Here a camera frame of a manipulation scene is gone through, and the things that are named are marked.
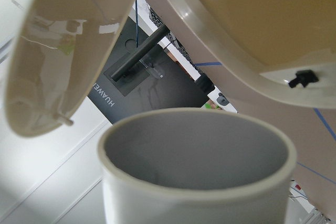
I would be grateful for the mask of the cream swing-lid bin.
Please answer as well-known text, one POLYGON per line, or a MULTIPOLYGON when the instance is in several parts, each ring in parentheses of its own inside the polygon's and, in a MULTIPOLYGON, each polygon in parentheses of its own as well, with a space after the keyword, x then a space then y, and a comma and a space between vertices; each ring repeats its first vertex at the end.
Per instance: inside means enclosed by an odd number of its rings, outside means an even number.
MULTIPOLYGON (((31 0, 5 117, 31 137, 71 124, 135 0, 31 0)), ((165 0, 236 78, 296 106, 335 108, 335 0, 165 0)))

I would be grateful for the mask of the white HOME mug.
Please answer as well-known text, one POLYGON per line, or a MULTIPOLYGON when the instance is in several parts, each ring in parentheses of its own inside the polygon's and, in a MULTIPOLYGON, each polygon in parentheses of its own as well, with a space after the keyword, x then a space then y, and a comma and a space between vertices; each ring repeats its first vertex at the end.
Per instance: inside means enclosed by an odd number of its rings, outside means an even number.
POLYGON ((107 223, 284 223, 297 153, 276 127, 198 108, 137 114, 98 143, 107 223))

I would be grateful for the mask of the black monitor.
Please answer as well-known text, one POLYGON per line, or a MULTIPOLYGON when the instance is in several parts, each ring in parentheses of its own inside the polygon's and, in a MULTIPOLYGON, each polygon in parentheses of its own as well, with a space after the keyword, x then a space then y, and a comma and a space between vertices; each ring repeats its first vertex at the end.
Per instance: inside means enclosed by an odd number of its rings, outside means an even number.
POLYGON ((208 100, 215 87, 202 74, 193 80, 174 62, 160 45, 154 46, 123 77, 114 81, 112 75, 135 50, 136 39, 144 42, 147 34, 128 18, 88 98, 111 122, 144 111, 196 107, 208 100))

